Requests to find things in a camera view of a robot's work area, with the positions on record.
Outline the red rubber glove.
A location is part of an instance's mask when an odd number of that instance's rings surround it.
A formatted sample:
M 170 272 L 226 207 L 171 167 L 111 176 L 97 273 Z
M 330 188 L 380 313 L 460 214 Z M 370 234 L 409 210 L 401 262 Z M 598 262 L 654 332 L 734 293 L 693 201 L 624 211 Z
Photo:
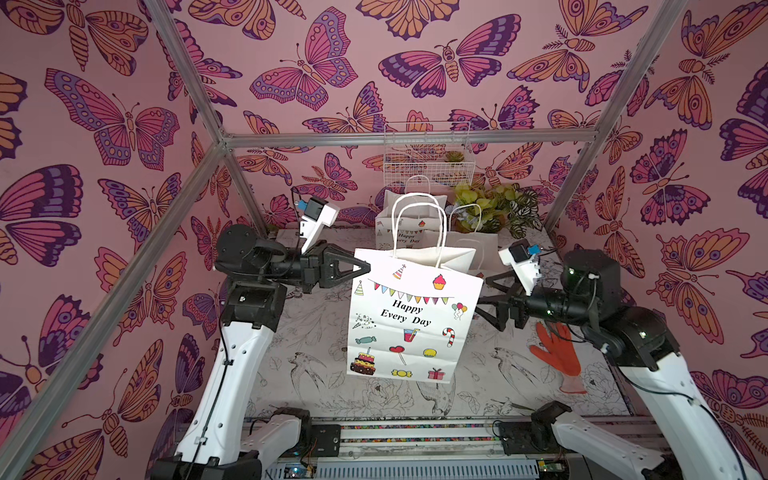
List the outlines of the red rubber glove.
M 529 347 L 530 352 L 563 375 L 560 391 L 565 394 L 586 394 L 581 379 L 581 363 L 574 345 L 579 343 L 567 325 L 539 322 L 535 326 L 538 343 Z

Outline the small succulent in basket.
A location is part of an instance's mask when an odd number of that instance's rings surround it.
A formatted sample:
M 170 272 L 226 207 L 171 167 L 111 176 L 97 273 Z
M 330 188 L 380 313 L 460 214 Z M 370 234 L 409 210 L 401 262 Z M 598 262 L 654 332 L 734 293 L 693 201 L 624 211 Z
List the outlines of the small succulent in basket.
M 465 161 L 465 155 L 462 151 L 457 151 L 457 150 L 446 151 L 445 161 L 447 163 L 461 163 Z

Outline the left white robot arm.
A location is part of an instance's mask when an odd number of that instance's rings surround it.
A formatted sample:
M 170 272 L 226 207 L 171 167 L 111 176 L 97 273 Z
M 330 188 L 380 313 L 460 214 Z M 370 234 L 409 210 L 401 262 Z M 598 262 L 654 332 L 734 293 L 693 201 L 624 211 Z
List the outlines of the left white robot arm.
M 216 243 L 215 268 L 229 281 L 219 316 L 219 352 L 199 407 L 175 452 L 156 461 L 153 479 L 259 479 L 297 448 L 309 450 L 312 421 L 301 409 L 276 411 L 242 449 L 247 394 L 272 343 L 287 291 L 309 294 L 370 272 L 369 263 L 327 241 L 307 250 L 264 239 L 242 224 Z

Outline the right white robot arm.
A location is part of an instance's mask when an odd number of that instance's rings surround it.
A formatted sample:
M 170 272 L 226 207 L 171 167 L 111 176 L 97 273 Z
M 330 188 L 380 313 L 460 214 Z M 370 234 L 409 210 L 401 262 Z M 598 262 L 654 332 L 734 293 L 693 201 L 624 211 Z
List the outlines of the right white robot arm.
M 563 259 L 560 288 L 539 285 L 540 260 L 521 240 L 498 253 L 514 282 L 486 279 L 497 290 L 480 298 L 479 312 L 502 331 L 532 317 L 577 327 L 639 394 L 670 447 L 651 450 L 625 440 L 551 401 L 533 411 L 526 427 L 498 425 L 506 454 L 528 446 L 571 451 L 621 479 L 758 479 L 735 431 L 706 401 L 711 388 L 695 380 L 665 321 L 655 311 L 624 303 L 618 263 L 599 250 L 575 250 Z

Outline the aluminium frame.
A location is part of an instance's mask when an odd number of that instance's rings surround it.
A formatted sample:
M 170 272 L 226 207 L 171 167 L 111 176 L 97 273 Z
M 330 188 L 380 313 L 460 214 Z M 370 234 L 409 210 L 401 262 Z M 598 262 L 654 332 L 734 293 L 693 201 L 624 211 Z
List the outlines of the aluminium frame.
M 4 479 L 21 478 L 41 442 L 47 437 L 49 430 L 75 394 L 83 375 L 104 347 L 117 325 L 120 314 L 127 308 L 140 283 L 166 250 L 175 231 L 181 225 L 183 217 L 192 208 L 204 181 L 217 165 L 222 164 L 230 169 L 241 199 L 255 221 L 257 230 L 261 234 L 266 232 L 254 196 L 232 153 L 234 149 L 252 148 L 260 143 L 276 146 L 345 146 L 349 144 L 383 146 L 386 144 L 448 144 L 457 139 L 465 143 L 575 140 L 586 146 L 581 160 L 577 163 L 577 169 L 583 171 L 588 162 L 595 159 L 596 150 L 606 139 L 609 128 L 615 124 L 625 103 L 639 84 L 641 76 L 647 71 L 672 30 L 674 22 L 687 6 L 684 1 L 661 3 L 648 29 L 639 40 L 629 68 L 621 79 L 613 98 L 606 104 L 597 126 L 592 129 L 467 132 L 437 130 L 424 133 L 276 134 L 257 137 L 230 135 L 222 129 L 166 4 L 162 1 L 149 1 L 146 5 L 151 11 L 156 31 L 160 33 L 172 58 L 181 70 L 189 94 L 199 109 L 207 131 L 213 138 L 213 144 L 207 150 L 201 165 L 193 170 L 189 180 L 184 184 L 170 211 L 162 217 L 146 245 L 141 247 L 134 256 L 125 274 L 118 280 L 117 286 L 95 309 L 81 340 L 72 348 L 70 356 L 65 358 L 62 367 L 54 373 L 51 385 L 32 401 L 17 431 L 13 432 L 2 446 L 1 476 Z

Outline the green potted plant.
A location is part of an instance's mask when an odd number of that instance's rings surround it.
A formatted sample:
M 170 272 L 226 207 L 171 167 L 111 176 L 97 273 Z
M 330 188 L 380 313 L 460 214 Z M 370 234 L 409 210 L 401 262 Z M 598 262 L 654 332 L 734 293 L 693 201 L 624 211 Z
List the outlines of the green potted plant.
M 491 188 L 466 183 L 454 188 L 455 201 L 450 214 L 460 232 L 498 233 L 506 229 L 514 239 L 522 239 L 528 230 L 540 230 L 537 193 L 518 183 Z

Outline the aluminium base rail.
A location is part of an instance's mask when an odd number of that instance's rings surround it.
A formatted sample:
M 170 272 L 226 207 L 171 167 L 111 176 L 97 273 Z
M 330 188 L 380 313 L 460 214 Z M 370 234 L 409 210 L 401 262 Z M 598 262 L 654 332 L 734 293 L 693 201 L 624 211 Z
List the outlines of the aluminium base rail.
M 282 409 L 249 436 L 240 419 L 195 419 L 175 453 L 160 458 L 154 479 L 260 479 L 288 452 L 299 459 L 340 455 L 357 462 L 355 478 L 415 479 L 446 474 L 501 476 L 500 455 L 579 454 L 621 479 L 679 479 L 680 462 L 603 429 L 552 402 L 528 417 L 312 424 L 308 411 Z

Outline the white paper bag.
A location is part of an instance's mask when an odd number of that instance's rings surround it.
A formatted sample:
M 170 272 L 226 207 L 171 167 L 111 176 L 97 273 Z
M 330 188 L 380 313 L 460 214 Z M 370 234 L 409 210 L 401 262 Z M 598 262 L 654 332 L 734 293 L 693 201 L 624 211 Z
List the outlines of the white paper bag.
M 497 254 L 499 240 L 496 233 L 480 231 L 482 208 L 477 203 L 471 203 L 450 206 L 447 212 L 449 231 L 446 244 L 450 247 L 470 248 L 475 251 L 470 264 L 471 271 L 492 270 L 500 262 Z M 468 233 L 458 231 L 462 220 L 469 222 Z
M 351 376 L 437 383 L 454 376 L 483 281 L 470 272 L 475 249 L 448 246 L 448 218 L 429 194 L 396 200 L 391 237 L 398 237 L 403 215 L 420 207 L 438 214 L 432 246 L 354 252 L 364 264 L 351 288 Z
M 446 195 L 433 195 L 431 181 L 426 175 L 413 175 L 404 183 L 397 182 L 383 189 L 382 210 L 375 217 L 375 246 L 390 250 L 414 247 L 424 232 L 439 233 L 447 204 Z

